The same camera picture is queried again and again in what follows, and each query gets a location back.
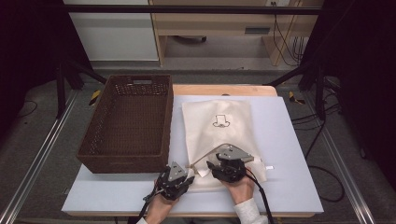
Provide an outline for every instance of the gray carpet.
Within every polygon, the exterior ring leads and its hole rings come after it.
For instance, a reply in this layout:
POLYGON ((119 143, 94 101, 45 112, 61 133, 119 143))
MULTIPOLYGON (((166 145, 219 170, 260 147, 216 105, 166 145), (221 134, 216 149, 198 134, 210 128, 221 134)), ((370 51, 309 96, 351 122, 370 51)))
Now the gray carpet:
MULTIPOLYGON (((206 74, 198 76, 195 71, 190 76, 195 78, 193 80, 189 75, 183 74, 184 72, 179 74, 176 74, 176 71, 171 72, 175 74, 174 80, 176 83, 187 83, 189 82, 188 80, 192 80, 190 83, 251 83, 253 82, 252 79, 257 78, 258 80, 254 80, 254 82, 257 81, 260 84, 271 79, 271 75, 269 77, 259 77, 259 73, 245 75, 237 75, 235 73, 229 77, 216 72, 210 74, 207 71, 206 74)), ((70 217, 61 212, 66 198, 64 190, 72 186, 79 168, 79 162, 75 155, 93 111, 93 107, 89 106, 88 103, 91 100, 92 93, 101 88, 103 88, 101 84, 88 82, 83 91, 78 93, 78 98, 70 117, 55 142, 18 218, 113 222, 113 217, 70 217)), ((297 99, 303 99, 304 96, 296 91, 293 85, 284 85, 278 88, 278 94, 285 98, 290 117, 294 119, 311 114, 312 112, 307 105, 289 101, 289 90, 294 91, 297 99)), ((0 184, 2 195, 0 206, 2 209, 7 205, 7 202, 9 202, 16 188, 21 183, 24 173, 29 168, 30 162, 35 157, 54 121, 56 115, 54 82, 31 90, 27 99, 37 102, 37 109, 32 114, 16 120, 9 136, 3 139, 1 143, 0 170, 2 171, 2 179, 7 180, 2 181, 0 184)), ((333 96, 328 98, 328 102, 327 105, 337 103, 336 98, 333 96)), ((26 108, 23 110, 29 111, 30 106, 26 104, 26 108)), ((311 121, 295 128, 311 129, 316 126, 317 124, 311 121)), ((353 174, 376 223, 396 223, 396 218, 394 217, 396 212, 396 194, 380 173, 375 162, 363 160, 360 157, 357 143, 343 115, 337 112, 330 114, 326 127, 329 129, 334 142, 353 174)), ((309 148, 317 131, 318 128, 309 131, 296 130, 303 150, 309 148)), ((311 151, 307 162, 334 172, 328 152, 320 138, 311 151)), ((338 197, 340 187, 332 177, 318 170, 312 170, 311 173, 320 195, 328 198, 338 197)), ((322 201, 322 204, 325 211, 323 214, 315 215, 311 218, 283 218, 283 223, 359 223, 347 196, 339 203, 322 201)))

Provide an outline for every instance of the black stand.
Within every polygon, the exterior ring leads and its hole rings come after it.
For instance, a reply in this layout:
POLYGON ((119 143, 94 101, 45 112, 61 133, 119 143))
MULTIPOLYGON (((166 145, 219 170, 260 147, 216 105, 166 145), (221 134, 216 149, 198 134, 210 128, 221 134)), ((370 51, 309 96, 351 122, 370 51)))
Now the black stand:
POLYGON ((322 120, 325 119, 326 113, 324 110, 324 101, 323 101, 323 90, 324 90, 324 60, 326 60, 326 56, 329 55, 329 51, 336 45, 336 37, 339 35, 337 29, 339 29, 340 24, 342 24, 345 19, 346 14, 350 9, 354 6, 356 0, 351 0, 346 10, 344 10, 340 19, 335 23, 330 32, 326 35, 324 40, 319 44, 318 48, 315 50, 313 55, 309 60, 304 60, 302 65, 295 68, 294 70, 288 72, 283 77, 280 77, 270 83, 263 84, 276 87, 277 85, 282 84, 288 79, 303 75, 302 79, 299 83, 299 88, 302 91, 310 90, 314 83, 317 84, 316 88, 316 99, 315 99, 315 109, 317 111, 318 117, 322 120))
POLYGON ((60 43, 59 38, 52 31, 49 30, 49 26, 41 19, 38 13, 40 6, 34 6, 31 1, 18 0, 23 13, 31 20, 31 24, 35 27, 43 41, 48 43, 49 47, 53 49, 54 56, 58 62, 58 66, 55 69, 56 83, 57 83, 57 94, 58 94, 58 114, 56 118, 60 118, 66 108, 66 99, 64 92, 64 79, 70 84, 74 90, 81 90, 84 86, 84 82, 78 73, 84 73, 101 83, 106 83, 106 79, 100 75, 94 73, 91 68, 88 68, 72 59, 67 54, 67 50, 64 49, 63 43, 60 43))

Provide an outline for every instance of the human hand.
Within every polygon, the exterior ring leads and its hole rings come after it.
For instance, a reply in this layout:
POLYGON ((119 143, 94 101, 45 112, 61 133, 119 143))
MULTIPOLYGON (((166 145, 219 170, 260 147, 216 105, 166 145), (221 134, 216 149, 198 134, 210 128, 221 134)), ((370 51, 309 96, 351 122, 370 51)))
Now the human hand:
POLYGON ((235 183, 220 182, 230 191, 235 204, 243 203, 253 198, 254 182, 247 176, 235 183))
POLYGON ((161 194, 154 196, 148 205, 148 215, 145 220, 148 224, 161 223, 169 214, 178 199, 171 201, 165 199, 161 194))

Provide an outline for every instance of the white sleeve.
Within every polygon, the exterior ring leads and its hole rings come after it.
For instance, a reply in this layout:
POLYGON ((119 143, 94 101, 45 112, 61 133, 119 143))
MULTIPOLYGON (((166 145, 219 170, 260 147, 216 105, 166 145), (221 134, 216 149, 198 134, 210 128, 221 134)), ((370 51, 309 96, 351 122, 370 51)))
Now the white sleeve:
POLYGON ((242 224, 268 224, 268 218, 260 215, 254 198, 237 204, 233 209, 235 209, 242 224))
POLYGON ((140 220, 136 224, 148 224, 144 218, 140 218, 140 220))

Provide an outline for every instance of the floor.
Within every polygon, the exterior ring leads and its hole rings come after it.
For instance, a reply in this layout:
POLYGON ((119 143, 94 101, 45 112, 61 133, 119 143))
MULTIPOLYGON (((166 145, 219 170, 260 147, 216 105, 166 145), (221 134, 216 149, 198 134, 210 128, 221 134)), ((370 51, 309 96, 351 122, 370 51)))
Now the floor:
MULTIPOLYGON (((288 55, 285 59, 292 62, 288 55)), ((270 65, 259 37, 214 36, 209 36, 205 43, 170 38, 162 67, 153 63, 124 63, 122 67, 111 63, 94 65, 104 77, 150 72, 171 74, 175 83, 256 85, 268 83, 295 67, 284 63, 278 67, 270 65)), ((58 130, 52 129, 59 121, 55 119, 55 82, 49 82, 29 91, 20 118, 0 140, 0 172, 6 180, 0 183, 1 218, 4 214, 13 214, 15 216, 9 219, 15 223, 114 223, 113 217, 70 217, 61 212, 79 169, 75 155, 94 109, 89 101, 95 90, 103 88, 97 81, 82 77, 86 83, 82 91, 67 90, 68 97, 74 99, 74 106, 66 112, 65 123, 58 130), (46 139, 48 133, 53 133, 54 138, 46 139), (31 178, 26 179, 26 174, 31 174, 31 178)), ((335 78, 329 77, 329 80, 337 84, 335 78)), ((299 77, 292 78, 276 90, 284 98, 290 118, 296 119, 293 121, 295 132, 303 152, 307 153, 322 121, 315 117, 300 119, 314 113, 314 94, 299 91, 298 81, 299 77), (290 92, 295 101, 290 100, 290 92)), ((346 195, 337 200, 342 188, 336 179, 311 168, 325 212, 311 218, 283 217, 278 223, 396 223, 395 191, 375 162, 361 157, 354 134, 337 105, 336 92, 325 90, 324 95, 328 116, 307 163, 326 168, 341 179, 346 195)), ((2 219, 0 223, 11 222, 2 219)))

